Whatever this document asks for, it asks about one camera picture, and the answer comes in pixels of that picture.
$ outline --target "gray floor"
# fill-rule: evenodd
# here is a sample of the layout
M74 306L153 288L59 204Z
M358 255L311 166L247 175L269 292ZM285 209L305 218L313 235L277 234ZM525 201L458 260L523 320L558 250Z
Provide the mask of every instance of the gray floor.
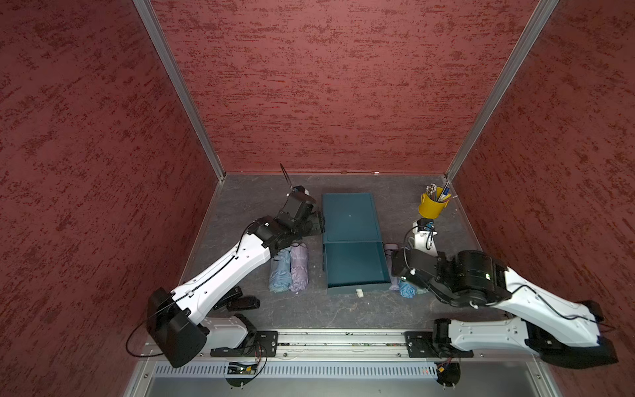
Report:
M411 223L420 215L417 207L421 193L430 183L442 183L440 177L389 176L291 176L294 185L302 185L321 201L322 193L370 192L375 198L384 243L400 243ZM185 272L191 278L214 263L237 243L241 231L252 220L273 215L284 205L288 187L280 176L230 175L218 205L196 253ZM435 243L439 251L453 255L475 249L476 242L467 232L455 206L450 204L435 221L439 232ZM322 271L321 237L306 238L309 247L309 287L298 294L269 291L269 264L251 272L238 285L245 295L255 295L260 309L243 314L259 329L270 328L430 328L436 318L466 321L499 319L495 309L457 309L438 302L432 294L402 298L398 292L370 292L356 295L327 295ZM211 312L226 317L225 309Z

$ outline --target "metal corner post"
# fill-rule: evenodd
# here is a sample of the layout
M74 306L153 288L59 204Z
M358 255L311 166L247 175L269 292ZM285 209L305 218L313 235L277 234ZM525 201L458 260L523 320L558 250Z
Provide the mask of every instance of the metal corner post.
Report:
M168 46L168 42L163 34L161 26L159 25L159 20L154 13L154 8L152 8L150 0L133 0L133 2L135 3L135 7L137 7L137 11L141 16L145 29L150 35L150 39L152 40L155 49L159 53L159 58L161 59L163 66L168 72L168 76L174 85L174 89L177 91L178 97L183 104L183 108L190 118L192 127L194 127L194 131L196 131L196 135L201 141L203 150L205 151L207 158L210 160L211 166L216 173L216 178L218 178L219 181L223 181L225 179L225 170L220 164L218 154L216 154L216 151L211 144L210 136L207 134L201 115L196 109L196 104L192 99L192 95L190 95L190 91L187 89L183 75L181 75L180 69L178 68L177 61L174 59L172 51L170 51L170 46Z
M183 268L183 272L181 273L181 278L178 281L178 284L181 285L183 282L187 281L189 276L189 271L194 265L194 261L196 259L196 255L201 247L201 243L207 234L207 229L210 225L211 219L214 217L216 207L218 205L218 200L220 200L220 193L225 184L224 180L219 180L216 184L216 188L214 189L214 193L211 196L210 204L207 207L207 211L205 212L205 216L203 217L203 222L201 223L201 227L199 228L198 233L196 234L196 239L194 239L194 244L192 245L192 249L190 250L190 255L187 257L187 262L185 263L185 267Z
M531 47L535 43L536 39L538 39L538 35L542 32L542 28L549 20L551 13L557 5L558 0L539 0L538 5L536 5L535 10L533 10L531 17L529 18L529 21L527 21L527 25L525 26L523 33L518 38L512 53L509 55L507 63L505 63L505 66L500 71L498 79L496 80L496 83L494 83L494 87L491 89L490 95L485 100L481 111L474 120L472 128L470 128L463 144L454 156L454 160L446 172L446 178L448 180L453 180L454 177L457 176L458 170L467 158L472 146L474 146L474 143L483 131L485 124L487 124L492 113L494 113L494 110L501 98L505 95L505 91L507 91L507 88L514 79L518 69L520 69L523 61L527 57L527 54L529 54Z

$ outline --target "aluminum frame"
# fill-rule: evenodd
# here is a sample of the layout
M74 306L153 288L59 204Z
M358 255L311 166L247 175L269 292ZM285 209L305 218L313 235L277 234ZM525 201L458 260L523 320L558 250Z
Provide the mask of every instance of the aluminum frame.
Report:
M311 328L281 328L277 329L278 345L276 357L269 358L272 367L284 367L284 363L298 363L311 366L310 363L344 363L343 367L356 367L355 363L362 366L385 364L387 367L403 367L433 365L439 359L409 358L403 332L405 329L311 329ZM144 352L157 351L156 345L147 344ZM214 367L226 366L227 362L235 361L235 358L219 358L205 356L203 353L194 358L191 367L205 367L206 363ZM549 369L536 356L517 351L501 350L475 350L473 358L462 358L470 362L525 362L531 373L531 383L538 395L542 397L561 397L558 388L551 377ZM165 366L165 358L149 358L140 361L137 365L136 375L131 380L133 386L128 386L125 397L144 397L149 390L150 382L156 375L157 366ZM178 373L182 377L188 377L187 373ZM219 373L211 373L210 377L219 377ZM273 373L272 377L283 377ZM392 376L392 379L400 379L400 376ZM404 373L404 379L412 378L412 373Z
M181 74L181 70L178 68L177 61L174 59L172 51L170 50L170 46L163 34L163 30L161 29L159 20L154 13L154 8L152 7L150 0L133 0L133 2L135 3L139 16L145 25L145 29L148 31L148 35L150 35L154 48L157 50L159 58L161 59L163 66L174 85L174 89L177 91L178 97L183 104L183 108L192 123L192 127L194 128L199 141L201 141L201 146L203 146L203 150L205 151L205 154L216 173L216 178L219 181L225 180L225 170L220 164L220 158L218 158L218 154L211 144L210 136L207 134L207 129L203 124L203 119L201 119L201 115L198 113L194 99L192 99L192 95L187 89L185 79Z
M536 39L538 39L538 35L542 32L542 28L544 28L551 16L551 13L558 5L558 1L559 0L540 0L538 5L536 5L529 21L527 21L527 25L525 26L523 33L521 33L512 53L509 55L507 63L505 63L505 66L498 75L496 83L494 83L494 87L491 89L483 107L476 116L472 128L470 128L463 144L454 156L454 160L450 163L450 167L445 174L448 180L452 181L457 176L461 165L467 158L467 155L470 153L470 150L476 143L476 140L483 131L483 128L489 121L491 115L494 113L494 110L498 106L498 103L502 99L503 95L505 95L507 88L516 76L516 73L523 64L527 54L529 54L531 47L536 42Z

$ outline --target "metal vent grille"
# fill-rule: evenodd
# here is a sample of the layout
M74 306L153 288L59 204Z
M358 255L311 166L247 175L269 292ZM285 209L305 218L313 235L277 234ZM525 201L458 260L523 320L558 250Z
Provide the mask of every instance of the metal vent grille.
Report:
M181 368L172 368L167 361L156 365L155 377L169 378L223 378L227 373L227 362L189 363ZM250 377L230 375L229 377ZM302 379L436 379L436 367L428 363L364 363L323 361L270 361L259 377Z
M227 363L189 363L173 368L167 361L157 363L154 376L159 378L222 378L227 372Z

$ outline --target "mounting plate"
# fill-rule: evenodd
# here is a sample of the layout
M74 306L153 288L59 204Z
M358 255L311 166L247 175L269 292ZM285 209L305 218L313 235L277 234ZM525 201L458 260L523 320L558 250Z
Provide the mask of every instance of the mounting plate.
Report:
M432 332L407 331L403 333L408 346L410 358L438 358L439 355L432 348Z
M272 358L276 356L277 350L277 331L256 331L256 334L248 346L260 344L267 351L265 357ZM239 347L228 349L219 347L210 351L211 357L248 357L253 356L254 350L250 347L243 350Z

